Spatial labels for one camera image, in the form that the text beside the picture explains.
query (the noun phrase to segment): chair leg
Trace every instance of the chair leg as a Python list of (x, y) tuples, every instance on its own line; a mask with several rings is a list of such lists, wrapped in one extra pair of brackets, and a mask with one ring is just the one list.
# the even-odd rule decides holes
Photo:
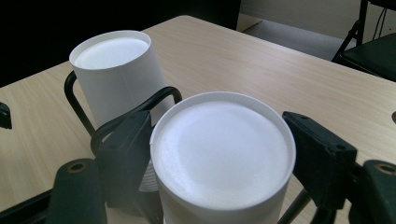
[(332, 62), (337, 63), (341, 52), (343, 52), (347, 48), (347, 45), (350, 43), (352, 38), (356, 37), (356, 33), (361, 28), (361, 25), (362, 25), (361, 21), (356, 21), (355, 24), (353, 24), (352, 29), (350, 29), (350, 31), (347, 33), (346, 39), (344, 40), (343, 44), (337, 50), (334, 57), (332, 58)]

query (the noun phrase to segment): black chair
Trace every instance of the black chair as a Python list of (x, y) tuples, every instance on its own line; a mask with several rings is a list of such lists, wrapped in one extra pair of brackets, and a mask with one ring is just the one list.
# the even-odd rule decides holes
[[(385, 13), (388, 9), (396, 10), (394, 0), (361, 0), (359, 19), (332, 58), (332, 62), (396, 82), (396, 34), (380, 36), (362, 43), (369, 3), (384, 8)], [(356, 47), (346, 49), (352, 38), (356, 39)]]

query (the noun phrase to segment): floor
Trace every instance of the floor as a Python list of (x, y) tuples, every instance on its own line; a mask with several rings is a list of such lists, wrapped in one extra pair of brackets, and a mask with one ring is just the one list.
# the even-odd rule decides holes
[(343, 39), (317, 34), (273, 21), (259, 21), (243, 33), (330, 61)]

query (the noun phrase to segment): black plastic bracket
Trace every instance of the black plastic bracket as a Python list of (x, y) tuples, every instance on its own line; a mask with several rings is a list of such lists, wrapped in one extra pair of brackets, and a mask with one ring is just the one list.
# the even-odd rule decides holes
[(0, 102), (0, 127), (5, 129), (12, 129), (11, 112), (9, 107)]
[(46, 224), (107, 224), (99, 169), (93, 159), (70, 161), (55, 176)]
[(357, 165), (347, 198), (349, 223), (396, 223), (396, 165), (378, 160)]
[(283, 119), (297, 147), (294, 175), (317, 207), (343, 208), (357, 149), (307, 116), (284, 112)]
[(149, 111), (132, 114), (96, 152), (103, 194), (109, 207), (133, 209), (136, 193), (149, 164)]

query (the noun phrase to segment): wooden table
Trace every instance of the wooden table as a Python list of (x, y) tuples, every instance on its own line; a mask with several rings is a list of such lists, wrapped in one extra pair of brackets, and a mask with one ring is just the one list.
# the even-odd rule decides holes
[[(206, 91), (236, 91), (276, 112), (306, 115), (359, 151), (357, 162), (396, 162), (396, 83), (287, 49), (217, 25), (182, 16), (145, 30), (169, 85), (183, 98)], [(61, 63), (0, 89), (12, 130), (0, 129), (0, 211), (51, 189), (66, 162), (93, 158), (90, 136), (64, 95), (72, 71)], [(85, 104), (81, 89), (75, 93)], [(282, 213), (302, 189), (292, 177)], [(294, 223), (311, 220), (310, 203)], [(348, 223), (348, 203), (336, 223)], [(109, 223), (146, 223), (109, 211)]]

